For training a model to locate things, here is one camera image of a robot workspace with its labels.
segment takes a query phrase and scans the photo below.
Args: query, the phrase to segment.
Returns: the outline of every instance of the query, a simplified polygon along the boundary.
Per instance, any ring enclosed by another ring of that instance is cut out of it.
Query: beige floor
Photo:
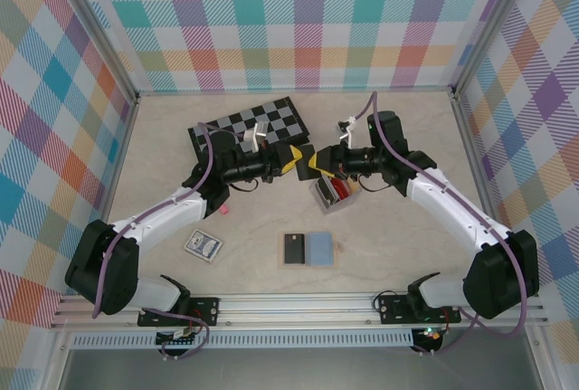
[[[316,149],[337,144],[336,123],[357,114],[369,93],[293,94]],[[187,128],[282,97],[228,94],[144,98],[130,140],[110,220],[138,213],[170,195],[189,176],[195,152]],[[379,94],[379,109],[400,116],[411,149],[432,157],[452,183],[479,203],[459,131],[443,92]],[[364,127],[358,146],[369,144]],[[379,177],[368,179],[378,187]],[[404,290],[433,271],[464,267],[466,255],[443,227],[396,191],[364,192],[356,204],[324,216],[295,172],[252,194],[232,190],[230,213],[214,214],[160,243],[141,261],[140,273],[169,275],[195,293],[298,293]],[[183,250],[194,228],[223,240],[213,263]],[[281,269],[279,235],[330,231],[340,243],[336,269]]]

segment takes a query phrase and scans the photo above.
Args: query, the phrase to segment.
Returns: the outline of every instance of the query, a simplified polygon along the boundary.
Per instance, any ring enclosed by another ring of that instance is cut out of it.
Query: playing card
[[[217,238],[213,238],[210,234],[195,229],[185,243],[185,251],[190,252],[206,262],[211,262],[222,245],[223,242]]]

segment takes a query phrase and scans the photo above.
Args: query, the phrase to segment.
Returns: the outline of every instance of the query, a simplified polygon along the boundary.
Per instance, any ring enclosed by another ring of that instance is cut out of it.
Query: red object
[[[347,185],[342,182],[340,179],[332,178],[330,179],[332,186],[337,192],[337,195],[340,197],[340,200],[344,200],[350,195],[349,190],[347,189]]]

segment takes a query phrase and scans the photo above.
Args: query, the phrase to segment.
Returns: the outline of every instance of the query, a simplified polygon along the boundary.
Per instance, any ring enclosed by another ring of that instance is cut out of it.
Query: table surface
[[[196,163],[187,129],[286,94],[212,94],[145,97],[121,172],[109,220],[121,220],[167,198]],[[316,150],[337,144],[337,122],[357,114],[369,93],[290,94]],[[450,181],[475,204],[476,188],[451,104],[444,92],[383,92],[380,110],[401,118],[410,149],[433,158]],[[365,127],[358,147],[369,146]],[[166,274],[199,294],[307,293],[405,290],[434,271],[467,268],[467,255],[419,205],[393,189],[363,192],[354,205],[323,215],[295,171],[250,194],[231,191],[230,212],[219,213],[172,234],[143,257],[139,274]],[[366,180],[381,187],[379,176]],[[223,241],[212,263],[184,250],[195,229]],[[339,246],[337,268],[280,268],[284,232],[332,232]]]

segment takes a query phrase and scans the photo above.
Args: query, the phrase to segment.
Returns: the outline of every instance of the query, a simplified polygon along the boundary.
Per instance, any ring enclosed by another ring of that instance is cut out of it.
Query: black and gray checkerboard
[[[270,122],[268,126],[268,135],[266,137],[266,141],[270,144],[282,141],[297,146],[309,142],[309,131],[306,128],[306,125],[304,125],[303,120],[299,116],[298,111],[294,107],[290,98],[268,102],[259,107],[246,109],[232,114],[231,116],[209,121],[207,124],[231,132],[243,133],[247,129],[253,128],[257,121]],[[218,131],[210,130],[209,135],[214,132]],[[189,136],[193,142],[195,153],[199,157],[207,145],[201,128],[198,126],[190,128]],[[252,151],[252,143],[250,141],[243,141],[242,137],[235,138],[243,152],[249,153]]]

